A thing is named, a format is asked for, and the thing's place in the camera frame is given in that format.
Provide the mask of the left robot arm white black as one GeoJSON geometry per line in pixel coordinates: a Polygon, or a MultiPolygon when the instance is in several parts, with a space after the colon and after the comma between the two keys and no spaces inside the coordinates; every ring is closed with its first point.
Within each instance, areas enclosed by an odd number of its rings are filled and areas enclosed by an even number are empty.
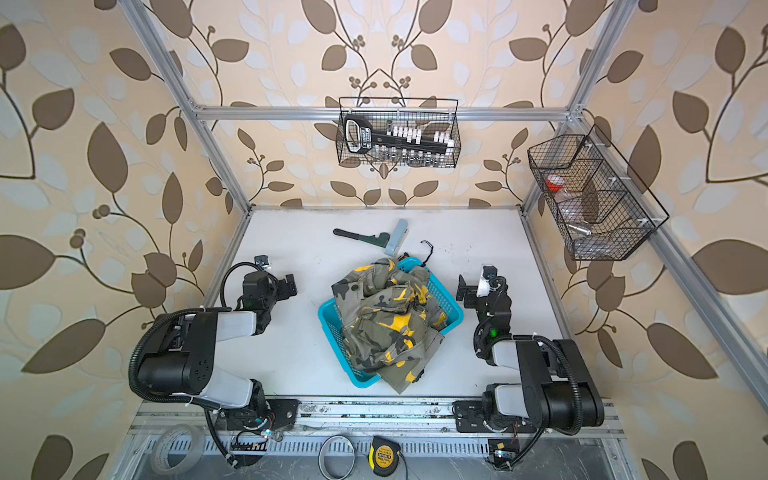
{"type": "Polygon", "coordinates": [[[277,278],[268,258],[238,262],[219,285],[219,305],[158,316],[138,341],[128,366],[129,387],[146,402],[191,404],[211,426],[265,432],[292,427],[296,399],[269,400],[262,383],[238,376],[217,361],[217,347],[266,331],[274,306],[298,294],[294,276],[277,278]]]}

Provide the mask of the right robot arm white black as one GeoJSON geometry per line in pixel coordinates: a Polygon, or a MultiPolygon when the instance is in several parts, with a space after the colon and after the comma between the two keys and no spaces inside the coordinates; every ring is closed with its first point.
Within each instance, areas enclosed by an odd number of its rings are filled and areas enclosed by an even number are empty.
{"type": "Polygon", "coordinates": [[[603,401],[576,343],[513,333],[508,284],[495,266],[483,266],[476,285],[460,277],[456,300],[478,318],[472,337],[476,357],[519,374],[516,383],[487,385],[478,402],[455,402],[459,431],[506,433],[529,425],[572,436],[603,424],[603,401]]]}

